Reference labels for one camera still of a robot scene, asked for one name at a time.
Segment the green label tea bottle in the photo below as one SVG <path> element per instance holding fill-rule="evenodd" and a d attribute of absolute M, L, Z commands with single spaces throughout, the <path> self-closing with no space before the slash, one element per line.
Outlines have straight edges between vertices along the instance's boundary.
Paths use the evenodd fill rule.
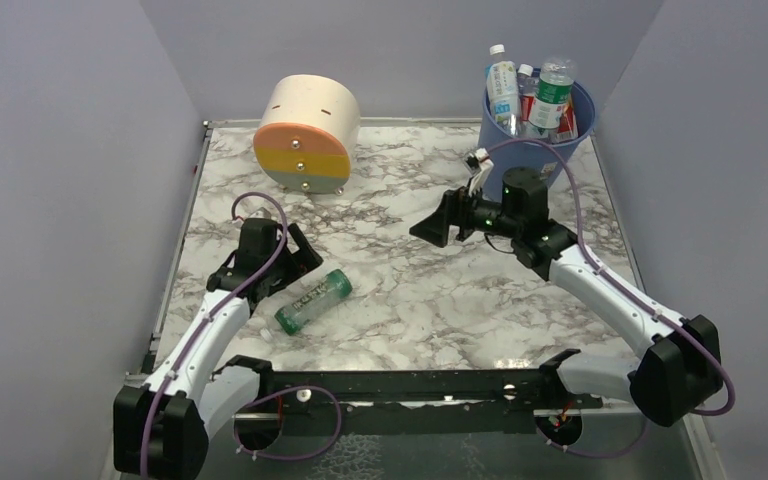
<path fill-rule="evenodd" d="M 353 285 L 346 274 L 334 269 L 301 297 L 280 307 L 273 318 L 285 334 L 294 336 L 346 300 L 352 291 Z"/>

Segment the red yellow label juice bottle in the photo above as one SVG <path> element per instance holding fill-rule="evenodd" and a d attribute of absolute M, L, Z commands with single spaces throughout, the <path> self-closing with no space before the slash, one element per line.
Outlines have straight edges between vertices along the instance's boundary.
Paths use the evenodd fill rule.
<path fill-rule="evenodd" d="M 574 101 L 569 96 L 560 116 L 559 126 L 549 132 L 549 140 L 552 144 L 560 144 L 575 140 L 579 136 L 577 121 L 574 112 Z"/>

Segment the green cap clear bottle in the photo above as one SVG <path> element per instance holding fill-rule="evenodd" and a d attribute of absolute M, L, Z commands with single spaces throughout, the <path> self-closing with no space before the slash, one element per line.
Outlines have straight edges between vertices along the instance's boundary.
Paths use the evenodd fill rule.
<path fill-rule="evenodd" d="M 551 56 L 543 62 L 525 124 L 527 138 L 550 139 L 560 128 L 577 70 L 577 63 L 565 56 Z"/>

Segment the red label clear bottle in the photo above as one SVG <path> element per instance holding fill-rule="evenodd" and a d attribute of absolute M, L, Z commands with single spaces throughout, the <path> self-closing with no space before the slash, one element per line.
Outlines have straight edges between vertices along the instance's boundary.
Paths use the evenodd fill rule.
<path fill-rule="evenodd" d="M 517 69 L 517 83 L 521 105 L 518 134 L 524 138 L 526 136 L 529 112 L 539 85 L 539 76 L 534 73 L 534 68 L 531 65 L 523 63 Z"/>

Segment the white blue label tea bottle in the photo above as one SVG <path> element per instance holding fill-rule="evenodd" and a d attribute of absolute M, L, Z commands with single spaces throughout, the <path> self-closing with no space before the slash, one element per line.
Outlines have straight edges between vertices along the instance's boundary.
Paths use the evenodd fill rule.
<path fill-rule="evenodd" d="M 503 44 L 489 48 L 492 63 L 486 72 L 486 93 L 494 121 L 512 137 L 519 136 L 522 117 L 517 67 Z"/>

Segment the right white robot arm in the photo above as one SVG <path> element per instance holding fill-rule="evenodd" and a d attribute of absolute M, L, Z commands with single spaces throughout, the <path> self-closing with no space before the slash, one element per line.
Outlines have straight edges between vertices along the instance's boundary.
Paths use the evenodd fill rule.
<path fill-rule="evenodd" d="M 629 402 L 668 427 L 731 388 L 713 322 L 689 319 L 616 276 L 578 234 L 551 219 L 548 188 L 536 171 L 507 170 L 498 202 L 483 198 L 481 180 L 475 173 L 465 186 L 445 191 L 409 232 L 440 248 L 452 228 L 459 241 L 475 232 L 508 239 L 520 264 L 580 300 L 634 352 L 632 361 L 582 352 L 556 357 L 546 367 L 563 391 Z"/>

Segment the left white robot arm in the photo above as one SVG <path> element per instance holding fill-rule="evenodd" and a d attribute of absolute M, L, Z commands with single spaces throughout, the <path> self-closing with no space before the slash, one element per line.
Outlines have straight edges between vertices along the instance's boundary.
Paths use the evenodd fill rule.
<path fill-rule="evenodd" d="M 261 376 L 234 366 L 216 374 L 230 340 L 258 304 L 318 268 L 321 256 L 295 223 L 252 218 L 212 273 L 196 316 L 170 355 L 113 403 L 113 465 L 148 479 L 194 479 L 212 437 L 256 399 Z"/>

